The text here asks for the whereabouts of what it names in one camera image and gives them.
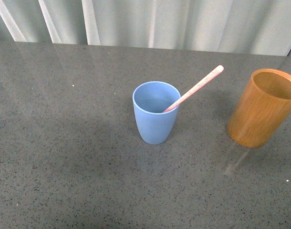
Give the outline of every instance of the cup rim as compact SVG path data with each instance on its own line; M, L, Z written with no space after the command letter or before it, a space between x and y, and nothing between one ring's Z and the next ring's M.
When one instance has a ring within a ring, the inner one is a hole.
M267 93L266 91L262 90L260 87L258 87L258 85L255 83L254 81L254 77L256 75L258 75L259 73L274 73L274 74L277 74L278 76L280 77L283 77L285 79L287 79L288 81L291 82L291 74L289 73L286 73L284 71L281 71L281 70L277 70L277 69L272 69L272 68L262 68L262 69L258 69L258 70L255 70L252 74L251 74L251 81L253 83L253 85L259 90L261 91L262 93L270 96L270 97L273 97L275 99L278 99L278 100L283 100L283 101L291 101L291 99L285 99L285 98L280 98L280 97L277 97L277 96L274 96L274 95L271 95L270 93Z
M172 87L172 88L173 88L173 89L178 93L179 98L181 97L180 92L178 91L178 89L177 89L175 86L173 86L173 85L171 85L171 84L169 84L169 83L165 83L165 82L162 82L162 81L149 81L149 82L145 82L145 83L142 83L141 85L139 85L138 87L136 87L135 90L134 90L134 92L133 92L133 103L134 103L134 105L135 105L136 107L138 107L138 109L140 109L141 111L143 111L143 112L145 112L145 113L147 113L147 114L151 114L151 115L165 115L165 114L168 114L168 113L173 112L174 110L178 109L179 105L176 106L175 108L173 108L172 110L167 111L167 112L154 113L154 112L146 111L146 110L142 109L140 106L138 106L138 104L137 104L136 101L135 101L135 93L136 93L136 91L137 91L140 87L142 87L143 85L148 84L148 83L163 83L163 84L166 84L166 85Z

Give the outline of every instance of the bamboo cup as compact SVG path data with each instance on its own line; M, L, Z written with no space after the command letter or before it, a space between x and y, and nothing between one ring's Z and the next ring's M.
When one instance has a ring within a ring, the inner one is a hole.
M275 69L259 69L251 75L227 131L242 146L260 147L290 112L291 75Z

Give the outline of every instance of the cup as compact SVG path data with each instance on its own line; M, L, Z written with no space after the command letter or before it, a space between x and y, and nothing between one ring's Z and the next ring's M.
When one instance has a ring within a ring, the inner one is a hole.
M160 144L169 136L178 107L164 111L180 98L172 85L151 81L138 86L133 92L134 113L138 131L149 144Z
M240 145L260 147L290 112L291 75L275 69L259 69L252 73L227 130Z

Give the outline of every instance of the speckled countertop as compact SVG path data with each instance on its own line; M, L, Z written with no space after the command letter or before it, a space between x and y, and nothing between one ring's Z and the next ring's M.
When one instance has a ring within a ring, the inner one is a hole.
M133 90L187 91L169 138L145 143ZM0 42L0 229L291 228L291 114L265 146L226 125L251 73L291 58Z

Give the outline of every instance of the orange cup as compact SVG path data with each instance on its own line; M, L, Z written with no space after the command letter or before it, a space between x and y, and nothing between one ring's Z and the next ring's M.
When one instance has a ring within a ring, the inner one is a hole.
M227 131L242 146L260 147L290 112L291 75L275 69L259 69L251 75Z

